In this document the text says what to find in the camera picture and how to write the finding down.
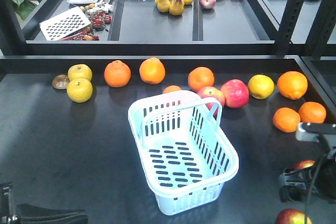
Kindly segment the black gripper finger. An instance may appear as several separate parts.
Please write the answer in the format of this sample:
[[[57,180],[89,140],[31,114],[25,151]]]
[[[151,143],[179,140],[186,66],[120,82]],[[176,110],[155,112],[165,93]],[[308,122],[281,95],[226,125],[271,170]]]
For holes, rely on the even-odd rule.
[[[20,223],[88,223],[88,216],[82,209],[59,210],[20,204],[17,215]]]

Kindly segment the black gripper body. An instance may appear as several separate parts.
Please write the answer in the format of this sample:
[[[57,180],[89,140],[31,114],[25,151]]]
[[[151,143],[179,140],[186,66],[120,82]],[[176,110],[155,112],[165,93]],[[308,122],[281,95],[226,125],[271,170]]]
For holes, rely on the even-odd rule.
[[[335,156],[323,155],[313,165],[286,168],[279,175],[280,201],[304,201],[315,196],[335,203]]]

